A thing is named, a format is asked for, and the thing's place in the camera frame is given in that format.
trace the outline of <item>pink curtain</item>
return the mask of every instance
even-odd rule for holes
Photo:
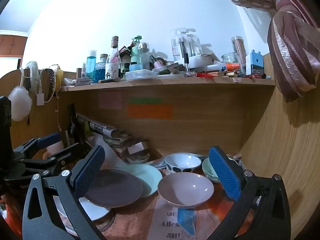
[[[300,0],[231,0],[260,10],[276,9],[268,32],[268,45],[276,84],[291,102],[316,87],[320,73],[318,23]]]

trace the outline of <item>bowl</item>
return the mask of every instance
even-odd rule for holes
[[[164,158],[167,170],[173,172],[192,172],[201,165],[198,157],[188,153],[171,154]]]
[[[202,175],[177,172],[161,179],[158,192],[170,205],[190,209],[206,202],[212,196],[214,186]]]
[[[133,161],[133,160],[130,160],[129,158],[127,158],[127,161],[130,163],[130,164],[143,164],[143,163],[147,163],[150,159],[150,156],[147,157],[146,159],[143,159],[141,161]]]
[[[202,171],[209,180],[216,182],[216,183],[220,182],[217,173],[215,172],[215,170],[213,169],[213,167],[209,161],[209,158],[206,158],[203,161]]]

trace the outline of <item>pink sticky note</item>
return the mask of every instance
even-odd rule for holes
[[[121,92],[99,92],[98,97],[100,109],[122,109]]]

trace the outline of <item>ceiling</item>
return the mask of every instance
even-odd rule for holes
[[[0,14],[0,32],[27,33],[51,0],[10,0]]]

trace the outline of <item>black bottle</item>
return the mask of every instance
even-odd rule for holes
[[[68,135],[71,145],[75,143],[85,143],[85,133],[82,125],[79,123],[76,117],[75,104],[68,105],[68,114],[70,123],[68,126]]]

